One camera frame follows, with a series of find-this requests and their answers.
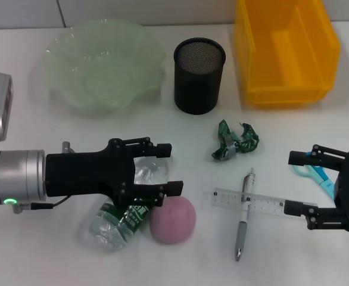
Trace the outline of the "clear green label water bottle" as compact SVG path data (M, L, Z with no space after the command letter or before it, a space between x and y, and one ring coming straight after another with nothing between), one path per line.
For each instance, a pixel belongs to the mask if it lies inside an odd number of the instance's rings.
M135 184L156 185L169 181L171 158L144 157L135 160ZM77 230L77 241L97 252L115 253L128 245L140 226L145 224L151 207L118 208L111 199L94 206Z

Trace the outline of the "green plastic wrapper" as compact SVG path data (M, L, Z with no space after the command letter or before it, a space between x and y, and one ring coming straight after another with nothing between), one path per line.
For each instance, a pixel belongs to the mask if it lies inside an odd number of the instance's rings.
M260 142L259 136L253 127L248 123L241 123L243 133L238 136L230 130L226 120L222 120L218 126L218 139L220 147L211 154L215 161L230 160L237 153L253 152Z

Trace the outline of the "light blue scissors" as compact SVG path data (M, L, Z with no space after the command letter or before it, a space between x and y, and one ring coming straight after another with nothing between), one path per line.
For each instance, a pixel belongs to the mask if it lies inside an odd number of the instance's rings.
M320 188L329 196L331 200L334 200L334 183L329 179L325 173L323 167L304 165L305 171L300 170L299 166L292 166L294 171L302 177L308 177L317 183Z

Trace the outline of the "silver grey ballpoint pen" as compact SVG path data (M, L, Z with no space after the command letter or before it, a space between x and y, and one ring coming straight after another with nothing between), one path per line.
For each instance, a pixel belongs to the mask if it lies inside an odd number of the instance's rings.
M255 172L252 167L248 175L244 178L241 196L241 217L238 224L238 231L235 243L235 261L238 262L244 250L245 238L248 227L248 217L251 207L251 195L254 189Z

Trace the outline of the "yellow plastic bin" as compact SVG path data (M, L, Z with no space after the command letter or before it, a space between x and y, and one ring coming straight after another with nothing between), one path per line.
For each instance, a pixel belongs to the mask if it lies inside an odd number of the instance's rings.
M334 87L341 46L322 0L237 0L234 43L251 105L315 103Z

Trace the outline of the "black mesh pen holder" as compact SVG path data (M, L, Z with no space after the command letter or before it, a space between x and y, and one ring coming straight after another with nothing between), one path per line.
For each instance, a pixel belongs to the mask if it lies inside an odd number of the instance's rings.
M190 38L175 49L174 102L188 114L210 112L218 102L223 66L222 46L208 38Z

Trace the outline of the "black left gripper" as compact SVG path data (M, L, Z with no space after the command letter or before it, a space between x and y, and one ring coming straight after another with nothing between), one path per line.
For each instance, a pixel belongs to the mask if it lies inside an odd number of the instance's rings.
M169 158L172 145L154 145L150 137L110 139L101 151L46 156L45 186L49 197L103 194L126 197L138 157Z

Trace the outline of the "pink peach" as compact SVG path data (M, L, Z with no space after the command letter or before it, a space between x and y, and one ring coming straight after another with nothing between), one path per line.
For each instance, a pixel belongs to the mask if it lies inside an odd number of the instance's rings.
M161 207L151 211L151 235L164 244L181 243L192 235L196 218L195 208L187 198L167 197Z

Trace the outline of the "clear plastic ruler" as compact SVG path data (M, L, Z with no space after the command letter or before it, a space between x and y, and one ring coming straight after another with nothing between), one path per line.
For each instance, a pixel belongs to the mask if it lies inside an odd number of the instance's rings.
M267 215L286 216L286 203L294 201L266 195L215 188L204 195L208 206L231 209L240 215L241 220L248 220L254 212Z

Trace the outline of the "green glass fruit plate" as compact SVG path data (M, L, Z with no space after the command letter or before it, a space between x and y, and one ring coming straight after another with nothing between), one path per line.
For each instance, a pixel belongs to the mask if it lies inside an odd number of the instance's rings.
M67 29L41 56L50 97L79 114L125 108L159 91L165 59L148 28L112 18Z

